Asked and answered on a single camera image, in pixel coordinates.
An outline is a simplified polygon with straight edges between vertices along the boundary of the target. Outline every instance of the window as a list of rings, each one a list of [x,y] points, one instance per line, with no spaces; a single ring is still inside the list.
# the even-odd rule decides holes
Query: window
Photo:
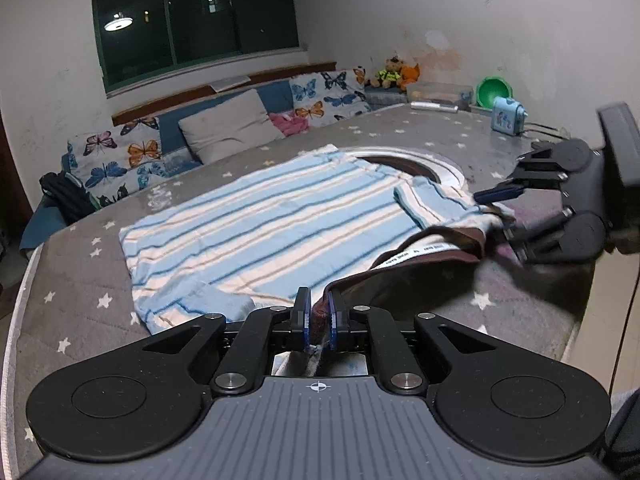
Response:
[[[293,0],[94,0],[107,90],[224,57],[298,46]]]

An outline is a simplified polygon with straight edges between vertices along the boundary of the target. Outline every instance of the white wall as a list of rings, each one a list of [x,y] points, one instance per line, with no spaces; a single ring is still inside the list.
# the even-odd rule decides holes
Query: white wall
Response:
[[[0,110],[31,206],[39,178],[60,170],[66,140],[113,127],[111,116],[216,79],[306,63],[305,52],[221,63],[107,99],[92,0],[0,0]]]
[[[398,51],[420,59],[432,80],[476,85],[500,75],[532,119],[592,145],[601,142],[597,107],[626,100],[640,120],[640,0],[295,3],[311,60],[379,70]]]

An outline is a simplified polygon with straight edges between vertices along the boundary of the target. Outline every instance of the pink butterfly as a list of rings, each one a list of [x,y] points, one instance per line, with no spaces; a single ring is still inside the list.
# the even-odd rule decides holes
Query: pink butterfly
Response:
[[[96,148],[117,148],[116,141],[111,139],[111,132],[103,132],[98,135],[92,135],[86,140],[86,146],[84,147],[84,156],[93,153]]]

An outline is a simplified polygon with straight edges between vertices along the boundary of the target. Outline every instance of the blue sofa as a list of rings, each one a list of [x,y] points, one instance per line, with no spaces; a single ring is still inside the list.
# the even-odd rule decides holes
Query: blue sofa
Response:
[[[291,94],[288,80],[266,83],[256,89],[268,113],[277,114],[293,109],[293,95]],[[162,141],[162,160],[169,176],[175,176],[201,165],[191,155],[184,136],[178,127],[178,121],[207,108],[213,108],[245,91],[246,89],[239,89],[237,92],[213,97],[206,101],[186,105],[177,110],[158,115],[160,139]],[[69,171],[67,154],[62,156],[62,169]],[[41,243],[47,241],[52,234],[65,227],[66,222],[62,218],[59,209],[47,196],[43,196],[22,234],[20,250],[31,251],[35,249]]]

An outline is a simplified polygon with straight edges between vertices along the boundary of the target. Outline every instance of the window pane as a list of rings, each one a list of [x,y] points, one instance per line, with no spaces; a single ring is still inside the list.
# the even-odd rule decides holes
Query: window pane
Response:
[[[238,54],[231,0],[169,0],[178,63]]]
[[[293,0],[233,0],[242,52],[298,46]]]
[[[163,0],[95,0],[102,54],[109,85],[169,67],[173,63]],[[105,25],[122,13],[126,28],[108,32]]]

